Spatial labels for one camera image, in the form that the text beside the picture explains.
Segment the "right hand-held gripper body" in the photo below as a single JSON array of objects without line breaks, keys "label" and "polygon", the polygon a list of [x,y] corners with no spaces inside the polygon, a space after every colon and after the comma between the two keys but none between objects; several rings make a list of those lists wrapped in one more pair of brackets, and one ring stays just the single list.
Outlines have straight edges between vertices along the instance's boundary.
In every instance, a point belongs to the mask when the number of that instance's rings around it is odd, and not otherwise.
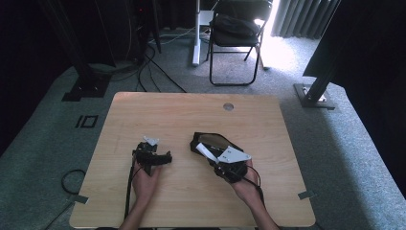
[{"label": "right hand-held gripper body", "polygon": [[217,157],[214,172],[229,183],[239,182],[247,174],[246,162],[251,158],[250,154],[229,146]]}]

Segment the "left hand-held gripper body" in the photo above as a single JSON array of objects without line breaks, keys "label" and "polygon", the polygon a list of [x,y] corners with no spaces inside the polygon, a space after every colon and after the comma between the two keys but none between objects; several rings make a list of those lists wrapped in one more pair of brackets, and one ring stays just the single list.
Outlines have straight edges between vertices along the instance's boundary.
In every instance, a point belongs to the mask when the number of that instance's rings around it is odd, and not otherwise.
[{"label": "left hand-held gripper body", "polygon": [[134,160],[151,175],[151,168],[157,165],[157,147],[159,140],[157,138],[144,137],[144,141],[140,142],[137,148],[132,151]]}]

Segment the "black zipper pouch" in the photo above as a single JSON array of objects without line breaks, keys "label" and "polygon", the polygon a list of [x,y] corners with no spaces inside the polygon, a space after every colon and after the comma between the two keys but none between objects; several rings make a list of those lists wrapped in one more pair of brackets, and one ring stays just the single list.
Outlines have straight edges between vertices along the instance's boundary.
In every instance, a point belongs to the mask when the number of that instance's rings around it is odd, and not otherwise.
[{"label": "black zipper pouch", "polygon": [[193,135],[193,139],[190,142],[191,151],[204,156],[196,149],[196,146],[199,143],[202,143],[210,152],[212,152],[210,150],[210,147],[218,147],[218,148],[222,148],[222,149],[227,149],[229,146],[244,152],[243,149],[241,149],[240,147],[238,147],[237,145],[235,145],[234,143],[229,141],[226,137],[224,137],[223,135],[218,134],[218,133],[196,132]]}]

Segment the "white stick-shaped object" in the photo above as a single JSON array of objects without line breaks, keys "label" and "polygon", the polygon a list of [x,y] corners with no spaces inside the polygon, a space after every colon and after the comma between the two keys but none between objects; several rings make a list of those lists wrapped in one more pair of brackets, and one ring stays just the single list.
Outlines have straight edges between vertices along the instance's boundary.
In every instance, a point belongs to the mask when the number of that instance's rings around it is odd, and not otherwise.
[{"label": "white stick-shaped object", "polygon": [[212,161],[214,161],[215,163],[218,163],[218,159],[202,144],[199,143],[196,146],[196,149],[203,154],[206,158],[211,159]]}]

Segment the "person's right hand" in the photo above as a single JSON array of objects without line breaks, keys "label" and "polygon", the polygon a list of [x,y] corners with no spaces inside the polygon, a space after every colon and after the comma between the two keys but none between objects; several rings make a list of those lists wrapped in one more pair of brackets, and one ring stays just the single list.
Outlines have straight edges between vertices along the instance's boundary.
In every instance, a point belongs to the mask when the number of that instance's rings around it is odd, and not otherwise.
[{"label": "person's right hand", "polygon": [[249,201],[260,200],[263,204],[263,196],[259,189],[259,175],[253,167],[253,162],[248,160],[247,174],[236,183],[232,183],[231,187],[236,195],[247,205]]}]

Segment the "person's left hand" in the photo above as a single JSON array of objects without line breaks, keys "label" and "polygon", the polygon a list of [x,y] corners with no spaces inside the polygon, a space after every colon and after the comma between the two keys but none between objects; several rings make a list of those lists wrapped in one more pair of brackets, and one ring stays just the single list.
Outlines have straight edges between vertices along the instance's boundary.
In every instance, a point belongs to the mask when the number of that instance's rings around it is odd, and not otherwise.
[{"label": "person's left hand", "polygon": [[135,163],[134,170],[132,186],[136,196],[135,203],[137,205],[148,205],[155,193],[162,168],[155,167],[152,169],[151,174],[148,174],[140,164]]}]

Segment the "black metal stand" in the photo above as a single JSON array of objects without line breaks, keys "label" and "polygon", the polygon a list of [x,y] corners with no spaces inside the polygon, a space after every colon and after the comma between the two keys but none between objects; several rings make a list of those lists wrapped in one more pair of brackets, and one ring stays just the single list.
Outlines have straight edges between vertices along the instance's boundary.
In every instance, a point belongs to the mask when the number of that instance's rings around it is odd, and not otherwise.
[{"label": "black metal stand", "polygon": [[345,46],[363,13],[363,0],[340,0],[326,30],[304,70],[305,77],[315,77],[312,84],[294,85],[302,107],[334,109],[327,86],[336,75]]},{"label": "black metal stand", "polygon": [[64,102],[79,102],[82,98],[103,98],[111,76],[95,73],[89,66],[68,14],[60,0],[37,1],[78,74],[75,84],[69,92],[64,94],[62,100]]}]

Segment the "black folding chair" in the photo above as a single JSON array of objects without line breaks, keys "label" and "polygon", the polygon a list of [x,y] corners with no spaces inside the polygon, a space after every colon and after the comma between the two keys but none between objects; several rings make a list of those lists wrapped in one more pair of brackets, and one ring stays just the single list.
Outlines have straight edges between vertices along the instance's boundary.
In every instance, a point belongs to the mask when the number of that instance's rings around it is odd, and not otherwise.
[{"label": "black folding chair", "polygon": [[[233,37],[216,34],[210,22],[209,48],[206,60],[209,64],[209,81],[215,86],[247,86],[257,79],[260,49],[263,41],[265,26],[270,18],[273,0],[218,0],[214,6],[212,20],[217,14],[226,14],[237,19],[254,21],[260,25],[260,31],[252,37]],[[215,82],[214,55],[215,54],[244,54],[244,61],[256,51],[256,61],[253,77],[247,82]]]}]

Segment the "white desk leg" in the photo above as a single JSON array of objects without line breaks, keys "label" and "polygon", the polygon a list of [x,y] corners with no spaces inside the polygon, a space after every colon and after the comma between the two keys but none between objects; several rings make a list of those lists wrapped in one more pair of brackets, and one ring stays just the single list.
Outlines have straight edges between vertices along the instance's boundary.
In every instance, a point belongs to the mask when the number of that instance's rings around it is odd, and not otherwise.
[{"label": "white desk leg", "polygon": [[201,38],[200,38],[200,27],[208,26],[213,17],[213,11],[201,10],[200,9],[201,0],[195,0],[195,14],[194,14],[194,43],[192,52],[192,65],[194,67],[200,64],[200,53],[201,53]]}]

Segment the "black bag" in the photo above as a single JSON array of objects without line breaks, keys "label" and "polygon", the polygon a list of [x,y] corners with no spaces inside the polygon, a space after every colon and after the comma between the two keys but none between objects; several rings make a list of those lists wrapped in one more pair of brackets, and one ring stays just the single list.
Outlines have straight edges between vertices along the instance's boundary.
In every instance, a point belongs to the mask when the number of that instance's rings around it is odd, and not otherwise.
[{"label": "black bag", "polygon": [[260,25],[254,21],[237,19],[226,14],[217,14],[212,20],[211,26],[216,34],[233,37],[252,37],[260,31]]}]

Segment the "grey curtain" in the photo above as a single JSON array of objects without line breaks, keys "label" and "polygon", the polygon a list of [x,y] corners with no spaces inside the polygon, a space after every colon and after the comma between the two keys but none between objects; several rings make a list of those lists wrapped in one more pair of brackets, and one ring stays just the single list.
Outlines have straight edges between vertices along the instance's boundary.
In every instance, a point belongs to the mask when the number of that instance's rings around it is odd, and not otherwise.
[{"label": "grey curtain", "polygon": [[320,39],[341,0],[277,0],[272,36]]}]

